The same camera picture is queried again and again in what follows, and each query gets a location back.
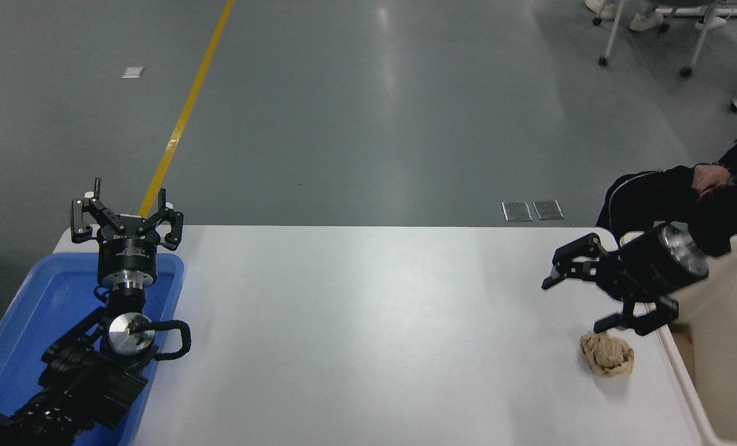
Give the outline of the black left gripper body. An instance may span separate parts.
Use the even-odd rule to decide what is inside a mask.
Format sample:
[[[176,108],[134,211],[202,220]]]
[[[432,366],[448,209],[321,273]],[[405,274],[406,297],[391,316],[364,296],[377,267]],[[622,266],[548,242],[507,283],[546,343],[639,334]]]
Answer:
[[[153,284],[157,277],[157,231],[142,217],[117,217],[98,229],[98,283]]]

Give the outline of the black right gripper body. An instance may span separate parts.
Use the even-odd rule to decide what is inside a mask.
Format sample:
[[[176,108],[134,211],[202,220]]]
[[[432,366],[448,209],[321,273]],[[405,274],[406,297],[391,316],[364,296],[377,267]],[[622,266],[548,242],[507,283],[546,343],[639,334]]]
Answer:
[[[640,302],[682,290],[686,268],[668,245],[681,235],[676,227],[655,227],[616,250],[599,245],[599,288],[617,301]]]

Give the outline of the person's hand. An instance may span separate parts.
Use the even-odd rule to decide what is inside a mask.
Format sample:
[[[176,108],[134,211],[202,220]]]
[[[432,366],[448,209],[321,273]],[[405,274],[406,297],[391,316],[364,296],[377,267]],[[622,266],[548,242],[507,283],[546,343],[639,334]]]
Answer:
[[[693,169],[691,187],[699,196],[703,196],[713,189],[725,186],[731,176],[731,172],[723,165],[697,164]]]

